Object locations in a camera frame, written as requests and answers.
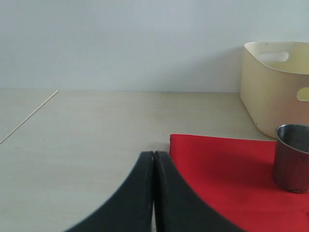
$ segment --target metal cup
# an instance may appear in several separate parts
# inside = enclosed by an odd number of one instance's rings
[[[274,180],[290,192],[309,192],[309,126],[286,124],[276,137]]]

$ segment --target storage bin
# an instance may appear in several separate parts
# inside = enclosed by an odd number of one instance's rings
[[[240,97],[270,137],[280,125],[309,124],[309,43],[245,44]]]

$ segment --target red napkin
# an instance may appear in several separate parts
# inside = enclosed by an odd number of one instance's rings
[[[170,155],[196,194],[249,232],[309,232],[309,194],[272,179],[275,142],[172,134]]]

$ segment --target white wall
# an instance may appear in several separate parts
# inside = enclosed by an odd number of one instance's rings
[[[239,91],[242,45],[309,40],[308,0],[1,0],[0,88]]]

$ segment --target basket handle hole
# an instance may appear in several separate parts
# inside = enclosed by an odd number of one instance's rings
[[[289,58],[289,53],[287,52],[261,52],[258,58],[260,61],[285,62]]]
[[[309,102],[309,87],[302,88],[297,93],[297,99],[302,102]]]

